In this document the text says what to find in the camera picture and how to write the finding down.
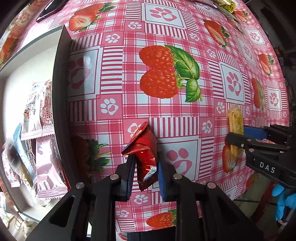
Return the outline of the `blue gloved right hand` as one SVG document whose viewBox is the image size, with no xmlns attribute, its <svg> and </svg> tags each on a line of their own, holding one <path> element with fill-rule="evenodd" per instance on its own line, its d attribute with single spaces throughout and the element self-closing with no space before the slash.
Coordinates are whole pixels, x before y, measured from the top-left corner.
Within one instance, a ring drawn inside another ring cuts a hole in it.
<svg viewBox="0 0 296 241">
<path fill-rule="evenodd" d="M 276 204 L 275 220 L 282 219 L 285 207 L 295 210 L 295 190 L 286 189 L 280 184 L 276 184 L 271 193 L 272 197 L 278 197 Z"/>
</svg>

